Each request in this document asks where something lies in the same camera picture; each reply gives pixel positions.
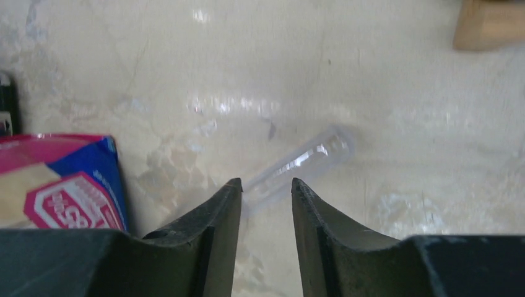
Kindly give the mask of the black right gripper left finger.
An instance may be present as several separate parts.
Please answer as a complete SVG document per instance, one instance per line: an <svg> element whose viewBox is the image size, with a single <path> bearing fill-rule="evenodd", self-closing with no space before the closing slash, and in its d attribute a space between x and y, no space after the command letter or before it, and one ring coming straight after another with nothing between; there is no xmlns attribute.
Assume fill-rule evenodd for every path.
<svg viewBox="0 0 525 297"><path fill-rule="evenodd" d="M230 296L240 178L143 238L113 229L1 230L2 296Z"/></svg>

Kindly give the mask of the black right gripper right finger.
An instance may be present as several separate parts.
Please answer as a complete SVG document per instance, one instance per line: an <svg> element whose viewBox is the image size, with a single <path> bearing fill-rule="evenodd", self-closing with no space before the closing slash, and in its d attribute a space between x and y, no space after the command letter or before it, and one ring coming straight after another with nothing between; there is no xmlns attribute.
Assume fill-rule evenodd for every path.
<svg viewBox="0 0 525 297"><path fill-rule="evenodd" d="M305 296L523 296L524 237L416 235L398 240L292 181Z"/></svg>

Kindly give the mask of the clear plastic scoop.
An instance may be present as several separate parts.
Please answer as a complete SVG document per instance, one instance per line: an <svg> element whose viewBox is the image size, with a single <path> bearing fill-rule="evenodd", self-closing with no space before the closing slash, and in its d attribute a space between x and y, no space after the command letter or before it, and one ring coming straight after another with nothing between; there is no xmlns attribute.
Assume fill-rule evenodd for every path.
<svg viewBox="0 0 525 297"><path fill-rule="evenodd" d="M243 207L252 215L290 195L292 179L310 182L350 159L354 138L346 127L332 125L262 171L243 186Z"/></svg>

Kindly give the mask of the pink pet food bag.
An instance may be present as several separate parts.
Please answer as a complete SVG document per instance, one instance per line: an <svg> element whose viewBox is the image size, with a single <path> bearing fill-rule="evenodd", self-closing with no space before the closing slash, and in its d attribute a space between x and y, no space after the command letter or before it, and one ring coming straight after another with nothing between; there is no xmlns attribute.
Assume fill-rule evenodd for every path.
<svg viewBox="0 0 525 297"><path fill-rule="evenodd" d="M128 231L113 138L96 134L1 138L1 227Z"/></svg>

